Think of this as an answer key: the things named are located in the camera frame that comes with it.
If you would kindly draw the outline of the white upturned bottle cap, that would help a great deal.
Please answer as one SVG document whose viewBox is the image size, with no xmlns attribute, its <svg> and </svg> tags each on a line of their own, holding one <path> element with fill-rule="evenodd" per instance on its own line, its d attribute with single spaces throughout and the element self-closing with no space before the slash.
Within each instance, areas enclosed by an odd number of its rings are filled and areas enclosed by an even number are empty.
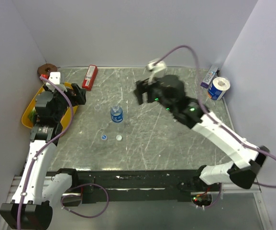
<svg viewBox="0 0 276 230">
<path fill-rule="evenodd" d="M 117 136 L 116 136 L 116 140 L 117 140 L 117 141 L 121 141 L 121 140 L 122 140 L 122 136 L 121 136 L 121 135 L 117 135 Z"/>
</svg>

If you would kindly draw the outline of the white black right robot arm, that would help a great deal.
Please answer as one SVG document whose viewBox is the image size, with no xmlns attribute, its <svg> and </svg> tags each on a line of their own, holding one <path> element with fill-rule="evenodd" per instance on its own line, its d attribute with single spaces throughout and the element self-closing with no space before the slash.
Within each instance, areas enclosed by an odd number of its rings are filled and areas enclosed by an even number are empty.
<svg viewBox="0 0 276 230">
<path fill-rule="evenodd" d="M 138 104 L 143 104 L 143 94 L 148 103 L 158 102 L 174 119 L 189 129 L 201 134 L 221 149 L 231 161 L 215 166 L 201 166 L 194 178 L 194 187 L 206 190 L 216 183 L 234 183 L 240 188 L 250 189 L 266 160 L 258 148 L 233 132 L 209 109 L 202 110 L 197 99 L 188 97 L 183 81 L 176 75 L 156 78 L 151 84 L 148 79 L 137 81 L 134 94 Z"/>
</svg>

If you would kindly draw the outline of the blue label Pocari bottle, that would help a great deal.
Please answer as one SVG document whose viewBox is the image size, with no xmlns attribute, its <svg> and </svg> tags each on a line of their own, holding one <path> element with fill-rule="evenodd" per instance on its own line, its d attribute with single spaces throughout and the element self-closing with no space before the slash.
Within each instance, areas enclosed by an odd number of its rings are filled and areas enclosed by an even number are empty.
<svg viewBox="0 0 276 230">
<path fill-rule="evenodd" d="M 111 108 L 110 117 L 114 123 L 121 123 L 123 121 L 123 110 L 118 104 Z"/>
</svg>

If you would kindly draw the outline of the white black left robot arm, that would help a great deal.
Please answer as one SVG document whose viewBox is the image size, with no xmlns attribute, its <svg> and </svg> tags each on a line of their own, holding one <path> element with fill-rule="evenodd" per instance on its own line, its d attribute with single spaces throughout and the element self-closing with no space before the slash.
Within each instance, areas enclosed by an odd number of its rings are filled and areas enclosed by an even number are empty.
<svg viewBox="0 0 276 230">
<path fill-rule="evenodd" d="M 79 188 L 77 170 L 68 168 L 59 169 L 52 182 L 44 185 L 59 138 L 78 106 L 86 103 L 85 89 L 75 83 L 64 85 L 64 93 L 43 85 L 23 113 L 21 122 L 31 130 L 29 152 L 17 190 L 0 208 L 0 215 L 11 229 L 47 229 L 62 194 Z"/>
</svg>

